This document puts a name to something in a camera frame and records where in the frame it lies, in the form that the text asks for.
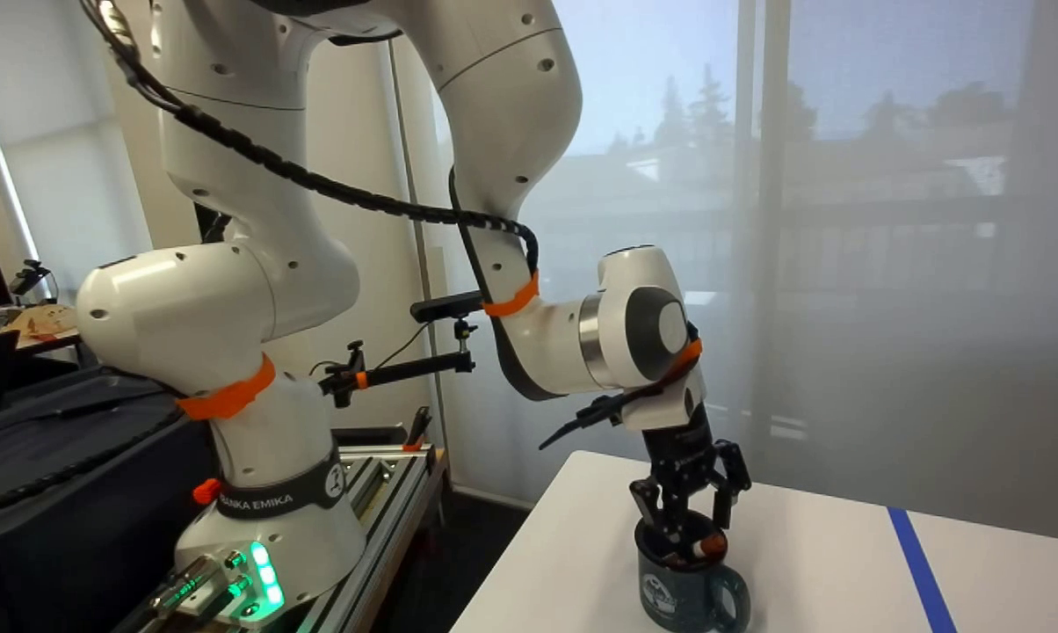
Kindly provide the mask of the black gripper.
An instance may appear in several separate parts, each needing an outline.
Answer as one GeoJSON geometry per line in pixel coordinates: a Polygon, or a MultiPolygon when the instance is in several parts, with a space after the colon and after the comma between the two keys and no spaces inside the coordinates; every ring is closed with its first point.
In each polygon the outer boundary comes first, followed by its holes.
{"type": "Polygon", "coordinates": [[[709,431],[707,407],[696,407],[686,424],[653,427],[642,434],[650,453],[650,478],[636,478],[630,497],[641,509],[636,543],[653,560],[683,552],[683,498],[715,484],[709,522],[731,528],[735,498],[752,484],[744,453],[731,438],[709,431]]]}

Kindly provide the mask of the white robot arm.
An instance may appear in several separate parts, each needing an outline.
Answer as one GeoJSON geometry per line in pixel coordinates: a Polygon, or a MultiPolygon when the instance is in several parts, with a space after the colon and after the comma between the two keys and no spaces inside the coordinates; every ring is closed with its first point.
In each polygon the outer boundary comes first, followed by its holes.
{"type": "Polygon", "coordinates": [[[80,9],[125,83],[163,107],[170,179],[232,219],[217,243],[101,264],[79,290],[91,352],[170,382],[185,419],[216,431],[225,488],[184,531],[184,561],[217,560],[298,603],[345,579],[366,543],[326,407],[274,368],[267,343],[359,297],[359,267],[323,234],[318,193],[425,213],[304,165],[309,51],[397,36],[420,49],[450,119],[450,200],[437,219],[464,234],[506,378],[534,400],[585,392],[585,421],[647,434],[642,554],[686,574],[725,560],[749,475],[709,434],[700,337],[668,257],[621,244],[589,294],[560,305],[539,294],[539,244],[517,209],[581,119],[552,0],[163,0],[147,38],[129,36],[115,0],[80,9]]]}

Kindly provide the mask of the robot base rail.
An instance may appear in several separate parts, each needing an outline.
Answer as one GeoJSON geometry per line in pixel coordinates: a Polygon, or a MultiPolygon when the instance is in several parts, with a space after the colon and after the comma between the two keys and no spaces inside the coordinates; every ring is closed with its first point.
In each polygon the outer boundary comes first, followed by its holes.
{"type": "Polygon", "coordinates": [[[430,438],[340,445],[332,509],[260,520],[204,509],[129,633],[356,633],[372,618],[441,475],[443,445],[430,438]]]}

